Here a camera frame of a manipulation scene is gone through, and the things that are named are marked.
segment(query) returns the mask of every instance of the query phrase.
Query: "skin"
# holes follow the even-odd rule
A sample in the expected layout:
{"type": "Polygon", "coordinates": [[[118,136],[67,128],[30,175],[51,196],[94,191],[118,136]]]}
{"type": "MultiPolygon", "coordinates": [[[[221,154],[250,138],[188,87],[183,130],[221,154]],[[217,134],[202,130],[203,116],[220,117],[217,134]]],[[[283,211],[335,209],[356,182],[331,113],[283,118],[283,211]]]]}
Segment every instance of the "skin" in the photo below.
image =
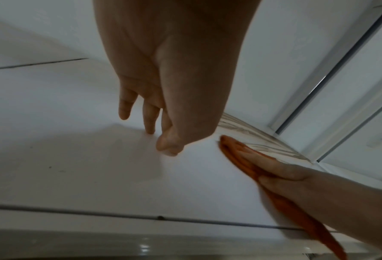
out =
{"type": "Polygon", "coordinates": [[[119,116],[144,98],[146,132],[173,154],[215,131],[258,0],[94,0],[108,58],[120,80],[119,116]]]}
{"type": "MultiPolygon", "coordinates": [[[[211,135],[231,89],[259,0],[94,0],[108,58],[120,80],[119,116],[144,98],[145,130],[176,155],[211,135]]],[[[336,230],[382,249],[382,190],[297,165],[242,153],[280,176],[261,184],[336,230]]]]}
{"type": "Polygon", "coordinates": [[[268,190],[295,202],[320,222],[382,249],[382,190],[253,153],[240,152],[248,161],[281,178],[262,176],[268,190]]]}

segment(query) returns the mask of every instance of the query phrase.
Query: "black line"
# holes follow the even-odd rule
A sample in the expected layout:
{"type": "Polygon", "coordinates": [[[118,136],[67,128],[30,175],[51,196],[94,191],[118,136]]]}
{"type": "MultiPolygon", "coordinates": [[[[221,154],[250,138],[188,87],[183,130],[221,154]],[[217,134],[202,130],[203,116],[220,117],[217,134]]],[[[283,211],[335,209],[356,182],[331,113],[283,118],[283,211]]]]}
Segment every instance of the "black line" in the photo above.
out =
{"type": "Polygon", "coordinates": [[[364,43],[375,33],[382,25],[382,15],[373,23],[373,25],[364,33],[364,35],[354,44],[354,46],[342,57],[342,59],[333,67],[333,69],[325,76],[325,78],[309,93],[309,95],[300,103],[300,105],[289,115],[282,125],[275,131],[281,134],[299,113],[311,102],[311,100],[321,91],[333,76],[346,64],[348,60],[364,45],[364,43]]]}
{"type": "Polygon", "coordinates": [[[382,112],[382,107],[380,109],[378,109],[377,111],[375,111],[375,113],[373,113],[370,117],[368,117],[366,120],[364,120],[364,122],[362,122],[360,125],[358,125],[354,130],[352,130],[349,134],[347,134],[341,141],[339,141],[337,144],[335,144],[331,149],[329,149],[326,153],[324,153],[323,156],[321,156],[316,161],[317,162],[322,161],[325,157],[327,157],[328,154],[330,154],[332,151],[334,151],[336,148],[338,148],[338,146],[340,146],[343,142],[348,140],[348,138],[350,138],[353,134],[358,132],[359,129],[361,129],[364,125],[366,125],[368,122],[370,122],[374,117],[376,117],[381,112],[382,112]]]}
{"type": "MultiPolygon", "coordinates": [[[[38,212],[38,213],[54,213],[54,214],[71,214],[71,215],[87,215],[87,216],[98,216],[98,217],[113,217],[113,218],[130,218],[130,219],[146,219],[146,220],[159,220],[160,216],[142,216],[142,215],[128,215],[128,214],[116,214],[116,213],[99,213],[92,211],[81,211],[72,209],[49,209],[49,208],[39,208],[30,206],[16,206],[16,205],[0,205],[0,210],[14,210],[14,211],[25,211],[25,212],[38,212]]],[[[210,220],[195,220],[195,219],[185,219],[185,218],[170,218],[165,217],[165,220],[159,221],[172,221],[172,222],[183,222],[183,223],[198,223],[198,224],[214,224],[214,225],[224,225],[224,226],[237,226],[237,227],[261,227],[279,230],[294,230],[303,231],[302,228],[295,227],[276,227],[268,225],[257,225],[257,224],[243,224],[234,223],[227,221],[210,221],[210,220]]]]}
{"type": "Polygon", "coordinates": [[[48,62],[40,62],[40,63],[22,64],[22,65],[12,65],[12,66],[0,67],[0,69],[14,69],[14,68],[20,68],[20,67],[27,67],[27,66],[60,63],[60,62],[75,61],[75,60],[86,60],[86,59],[88,59],[88,58],[72,59],[72,60],[57,60],[57,61],[48,61],[48,62]]]}

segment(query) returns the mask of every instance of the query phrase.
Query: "person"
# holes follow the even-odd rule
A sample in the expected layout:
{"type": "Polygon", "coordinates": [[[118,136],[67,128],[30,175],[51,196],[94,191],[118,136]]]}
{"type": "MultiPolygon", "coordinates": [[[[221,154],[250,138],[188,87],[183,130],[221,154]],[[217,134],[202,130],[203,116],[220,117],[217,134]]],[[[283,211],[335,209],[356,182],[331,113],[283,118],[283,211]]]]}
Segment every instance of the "person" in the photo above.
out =
{"type": "MultiPolygon", "coordinates": [[[[241,45],[260,0],[94,0],[96,22],[120,80],[119,116],[144,98],[145,130],[178,154],[215,131],[241,45]]],[[[382,190],[297,165],[242,154],[283,179],[261,184],[328,226],[382,249],[382,190]]]]}

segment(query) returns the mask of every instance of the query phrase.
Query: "orange microfiber cloth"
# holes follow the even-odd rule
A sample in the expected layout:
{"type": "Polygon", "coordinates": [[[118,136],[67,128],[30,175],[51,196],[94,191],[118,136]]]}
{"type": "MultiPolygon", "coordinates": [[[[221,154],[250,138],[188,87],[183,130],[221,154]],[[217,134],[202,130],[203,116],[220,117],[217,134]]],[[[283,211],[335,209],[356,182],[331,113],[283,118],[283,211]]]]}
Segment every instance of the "orange microfiber cloth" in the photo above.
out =
{"type": "MultiPolygon", "coordinates": [[[[278,176],[269,173],[256,165],[248,162],[242,158],[237,151],[244,151],[245,148],[250,149],[245,144],[238,142],[232,137],[223,135],[220,139],[220,149],[228,157],[228,159],[240,168],[246,175],[251,177],[254,181],[258,182],[258,178],[261,175],[266,175],[273,178],[279,178],[278,176]]],[[[255,150],[252,150],[262,156],[276,160],[273,157],[267,156],[255,150]]],[[[327,228],[318,220],[314,219],[298,207],[295,203],[275,194],[267,189],[264,189],[275,208],[283,213],[285,216],[294,221],[297,225],[303,227],[303,229],[314,239],[319,240],[322,244],[326,245],[332,252],[341,260],[346,260],[346,254],[344,249],[338,243],[337,240],[329,233],[327,228]]]]}

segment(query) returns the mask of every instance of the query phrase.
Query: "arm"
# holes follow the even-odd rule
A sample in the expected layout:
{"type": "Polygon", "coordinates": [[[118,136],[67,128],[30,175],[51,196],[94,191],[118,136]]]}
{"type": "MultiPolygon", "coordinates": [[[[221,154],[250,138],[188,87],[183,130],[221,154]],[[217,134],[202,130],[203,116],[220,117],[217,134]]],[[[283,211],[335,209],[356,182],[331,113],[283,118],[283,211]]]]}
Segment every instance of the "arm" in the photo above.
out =
{"type": "Polygon", "coordinates": [[[95,0],[99,33],[121,82],[121,119],[140,95],[148,133],[164,111],[157,149],[178,153],[211,135],[258,3],[95,0]]]}
{"type": "Polygon", "coordinates": [[[270,191],[295,202],[320,222],[382,249],[382,190],[350,180],[270,160],[255,153],[241,155],[284,179],[261,177],[270,191]]]}

